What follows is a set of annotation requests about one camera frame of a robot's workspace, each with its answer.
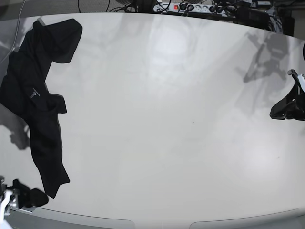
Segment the black t-shirt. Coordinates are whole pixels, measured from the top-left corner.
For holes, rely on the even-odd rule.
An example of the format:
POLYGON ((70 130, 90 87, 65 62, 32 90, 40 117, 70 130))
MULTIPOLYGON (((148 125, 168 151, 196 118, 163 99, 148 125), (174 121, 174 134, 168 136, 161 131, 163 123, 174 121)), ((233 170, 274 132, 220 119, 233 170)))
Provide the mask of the black t-shirt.
POLYGON ((62 162, 59 114, 67 113, 64 97, 52 94, 46 78, 52 63, 70 63, 82 35, 75 19, 55 24, 33 23, 17 51, 9 56, 7 74, 0 87, 0 102, 25 121, 30 129, 30 149, 45 193, 55 198, 70 182, 62 162))

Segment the white power strip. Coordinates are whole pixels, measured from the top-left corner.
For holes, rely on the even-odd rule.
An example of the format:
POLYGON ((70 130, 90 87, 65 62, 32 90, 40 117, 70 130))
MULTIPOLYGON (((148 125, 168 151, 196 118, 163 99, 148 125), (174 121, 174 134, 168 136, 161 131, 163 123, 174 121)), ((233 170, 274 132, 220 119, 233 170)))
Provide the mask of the white power strip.
POLYGON ((157 2, 153 8, 153 12, 156 13, 178 13, 183 15, 186 13, 197 13, 205 15, 219 15, 229 17, 233 15, 235 8, 229 6, 228 8, 222 8, 222 6, 206 5, 201 3, 187 3, 187 2, 157 2))

